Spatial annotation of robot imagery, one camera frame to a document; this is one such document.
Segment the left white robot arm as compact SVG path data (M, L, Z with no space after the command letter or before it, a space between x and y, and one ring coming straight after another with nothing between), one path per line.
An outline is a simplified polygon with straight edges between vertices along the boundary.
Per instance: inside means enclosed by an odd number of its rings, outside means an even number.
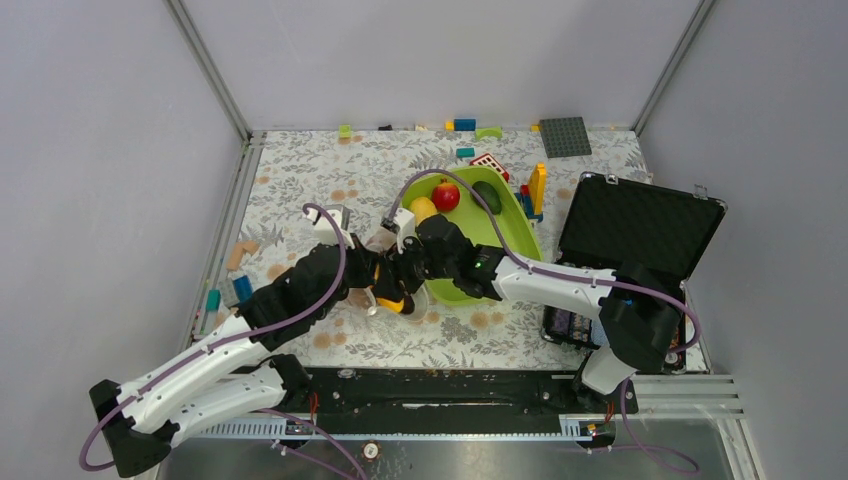
M89 391L112 459L132 478L160 464L184 440L239 415L309 401L311 379L286 342L309 332L354 289L387 274L384 252L340 228L331 212L307 208L321 240L272 283L238 304L212 333L157 369Z

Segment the yellow lemon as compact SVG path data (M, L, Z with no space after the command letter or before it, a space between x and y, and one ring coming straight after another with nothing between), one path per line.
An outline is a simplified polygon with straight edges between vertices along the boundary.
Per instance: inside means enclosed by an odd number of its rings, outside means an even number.
M408 210L413 213L416 225L420 225L424 220L439 213L431 199L424 196L415 198L410 203Z

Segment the green plastic tray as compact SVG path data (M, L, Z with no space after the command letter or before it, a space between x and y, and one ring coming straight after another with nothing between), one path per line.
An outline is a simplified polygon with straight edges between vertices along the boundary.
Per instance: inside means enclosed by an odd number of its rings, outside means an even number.
M469 185L484 181L493 186L502 204L502 211L495 216L495 220L510 249L531 259L543 258L533 227L501 174L486 166L465 166L455 168L452 172ZM417 178L403 190L401 206L406 208L414 199L430 196L432 190L444 178L443 174L430 174ZM446 213L445 217L455 223L472 243L499 246L501 242L483 209L475 203L464 186L460 186L459 190L458 206ZM428 280L425 285L431 296L440 304L464 306L480 302L464 294L449 280Z

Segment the red pomegranate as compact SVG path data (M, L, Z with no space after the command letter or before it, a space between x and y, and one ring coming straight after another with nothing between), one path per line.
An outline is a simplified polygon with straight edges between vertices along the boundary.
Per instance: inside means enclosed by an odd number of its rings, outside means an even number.
M461 200L461 192L457 185L442 179L431 191L430 200L438 212L451 212Z

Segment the yellow orange mango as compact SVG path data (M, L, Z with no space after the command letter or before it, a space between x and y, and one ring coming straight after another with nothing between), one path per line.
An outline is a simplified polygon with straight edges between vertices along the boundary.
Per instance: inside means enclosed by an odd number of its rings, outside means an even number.
M372 294L379 306L394 313L402 313L406 307L408 292L402 281L390 267L378 265L374 274Z

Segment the clear zip top bag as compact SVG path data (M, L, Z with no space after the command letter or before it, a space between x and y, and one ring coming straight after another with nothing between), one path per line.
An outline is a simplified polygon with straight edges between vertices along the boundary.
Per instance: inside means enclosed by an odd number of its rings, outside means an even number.
M367 250L383 253L395 244L395 236L387 230L373 234L364 244ZM413 294L406 294L400 301L377 298L372 288L354 289L349 297L352 305L358 306L367 316L377 313L394 313L409 323L421 322L428 314L430 297L425 287Z

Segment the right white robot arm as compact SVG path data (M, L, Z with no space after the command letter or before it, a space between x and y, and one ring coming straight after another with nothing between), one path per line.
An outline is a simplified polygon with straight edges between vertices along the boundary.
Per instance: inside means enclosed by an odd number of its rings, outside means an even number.
M471 298L533 302L599 323L606 342L588 355L573 386L583 410L601 410L636 373L662 371L683 306L641 266L597 270L534 261L503 245L473 244L440 214L418 222L400 211L381 225L395 242L372 291L403 314L412 312L408 303L424 282L445 280Z

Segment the dark green avocado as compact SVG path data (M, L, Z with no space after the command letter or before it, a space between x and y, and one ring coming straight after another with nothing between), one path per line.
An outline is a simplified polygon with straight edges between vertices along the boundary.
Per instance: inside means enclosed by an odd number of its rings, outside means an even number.
M472 189L483 200L482 203L476 201L479 206L485 204L493 215L499 215L502 212L503 206L500 196L492 184L485 181L477 181L472 185Z

